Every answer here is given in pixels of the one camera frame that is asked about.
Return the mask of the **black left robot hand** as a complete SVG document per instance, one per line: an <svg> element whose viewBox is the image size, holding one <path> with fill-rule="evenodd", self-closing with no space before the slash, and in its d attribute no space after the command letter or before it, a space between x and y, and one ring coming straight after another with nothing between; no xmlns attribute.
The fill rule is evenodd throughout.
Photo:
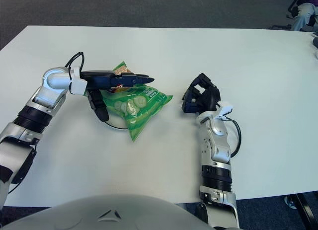
<svg viewBox="0 0 318 230"><path fill-rule="evenodd" d="M115 74L111 71L85 71L80 77L87 81L86 94L92 110L102 122L109 120L107 106L103 101L102 90L110 90L114 87L133 87L137 84L147 84L154 79L148 75L123 73Z"/></svg>

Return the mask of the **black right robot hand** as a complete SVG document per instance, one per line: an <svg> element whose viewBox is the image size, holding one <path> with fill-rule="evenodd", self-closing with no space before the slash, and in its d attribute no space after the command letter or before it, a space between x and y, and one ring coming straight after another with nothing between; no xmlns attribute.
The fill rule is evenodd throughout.
<svg viewBox="0 0 318 230"><path fill-rule="evenodd" d="M217 86L204 73L201 73L192 81L182 101L181 109L184 113L201 114L205 111L216 111L221 96Z"/></svg>

